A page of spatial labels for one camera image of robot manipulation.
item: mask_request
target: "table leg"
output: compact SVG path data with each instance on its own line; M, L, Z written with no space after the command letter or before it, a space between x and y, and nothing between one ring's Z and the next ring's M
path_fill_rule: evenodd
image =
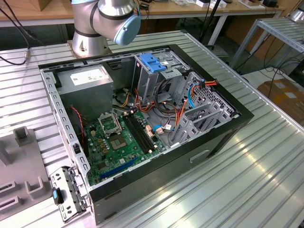
M282 12L277 12L273 16L273 18L278 18L281 14L282 14ZM253 52L255 52L260 47L261 43L263 42L263 40L266 38L267 35L268 35L268 32L266 32L266 31L264 31L262 33L262 35L260 36L260 38L257 40L256 44L251 49L250 54L252 54Z
M217 25L216 25L213 33L212 33L212 36L209 40L208 45L214 45L215 44L215 41L217 40L217 38L219 36L219 33L222 30L222 27L223 27L226 19L227 19L227 16L220 16L219 17L218 23L217 23Z
M233 68L235 66L235 64L238 61L238 58L241 56L241 54L243 53L244 49L246 48L247 44L249 43L249 41L251 40L252 36L254 35L254 33L256 32L257 29L257 23L258 20L255 21L255 23L253 24L253 26L251 27L251 29L249 30L249 32L247 33L243 43L241 44L241 46L239 46L236 54L234 55L231 63L230 63L230 67Z

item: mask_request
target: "cardboard box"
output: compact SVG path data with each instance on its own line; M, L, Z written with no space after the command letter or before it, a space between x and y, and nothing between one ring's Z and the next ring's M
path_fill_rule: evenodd
M257 89L268 96L271 81L264 82ZM300 90L287 79L275 80L269 99L304 126L304 90Z
M259 6L260 5L259 0L242 0L242 2L249 6Z
M7 0L10 6L33 11L42 11L52 0Z

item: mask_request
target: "desk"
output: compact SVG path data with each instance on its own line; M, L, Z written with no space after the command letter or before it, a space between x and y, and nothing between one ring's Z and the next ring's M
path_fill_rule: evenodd
M206 162L100 224L134 227L298 227L304 218L304 129L235 71L180 31L138 35L113 53L177 44L255 116ZM2 51L20 61L25 49ZM70 166L37 65L73 59L67 44L35 47L24 66L0 61L0 137L34 129L48 174ZM93 228L89 211L63 224L52 198L0 222L12 227Z
M74 23L72 5L69 0L52 0L41 12L20 9L17 7L12 7L12 9L24 26ZM204 17L206 15L207 8L202 8L195 4L179 6L170 1L168 3L150 3L149 11L149 19L193 18ZM274 14L274 17L277 18L283 11L284 8L282 7L275 10L274 8L268 7L266 9L250 9L239 3L238 0L233 0L233 3L227 4L227 7L225 8L218 8L217 12L215 13L215 16L220 16L220 19L208 44L214 45L227 19L227 16ZM147 12L142 10L142 19L146 18ZM0 14L0 27L11 26L13 26L12 23L7 21L7 18L4 15Z

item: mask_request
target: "aluminum workbench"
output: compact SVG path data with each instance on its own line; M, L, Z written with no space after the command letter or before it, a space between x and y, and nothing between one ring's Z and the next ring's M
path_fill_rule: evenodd
M241 54L247 47L248 43L254 36L256 30L262 28L264 30L263 34L260 36L250 53L253 53L257 50L262 44L263 40L268 34L273 35L274 37L280 39L284 43L289 45L289 50L285 53L284 57L280 62L277 63L277 66L283 62L284 58L291 51L295 49L300 53L304 52L304 24L295 23L288 18L269 18L269 19L257 19L250 31L247 33L243 43L238 48L236 54L234 55L230 67L233 68Z
M214 157L106 220L99 227L297 227L304 219L304 129L189 34L139 35L114 53L178 44L255 117ZM23 50L2 51L21 61ZM35 130L50 174L70 165L37 65L73 59L66 44L33 48L27 66L0 62L0 135ZM0 227L94 227L86 212L63 224L53 199L1 221Z

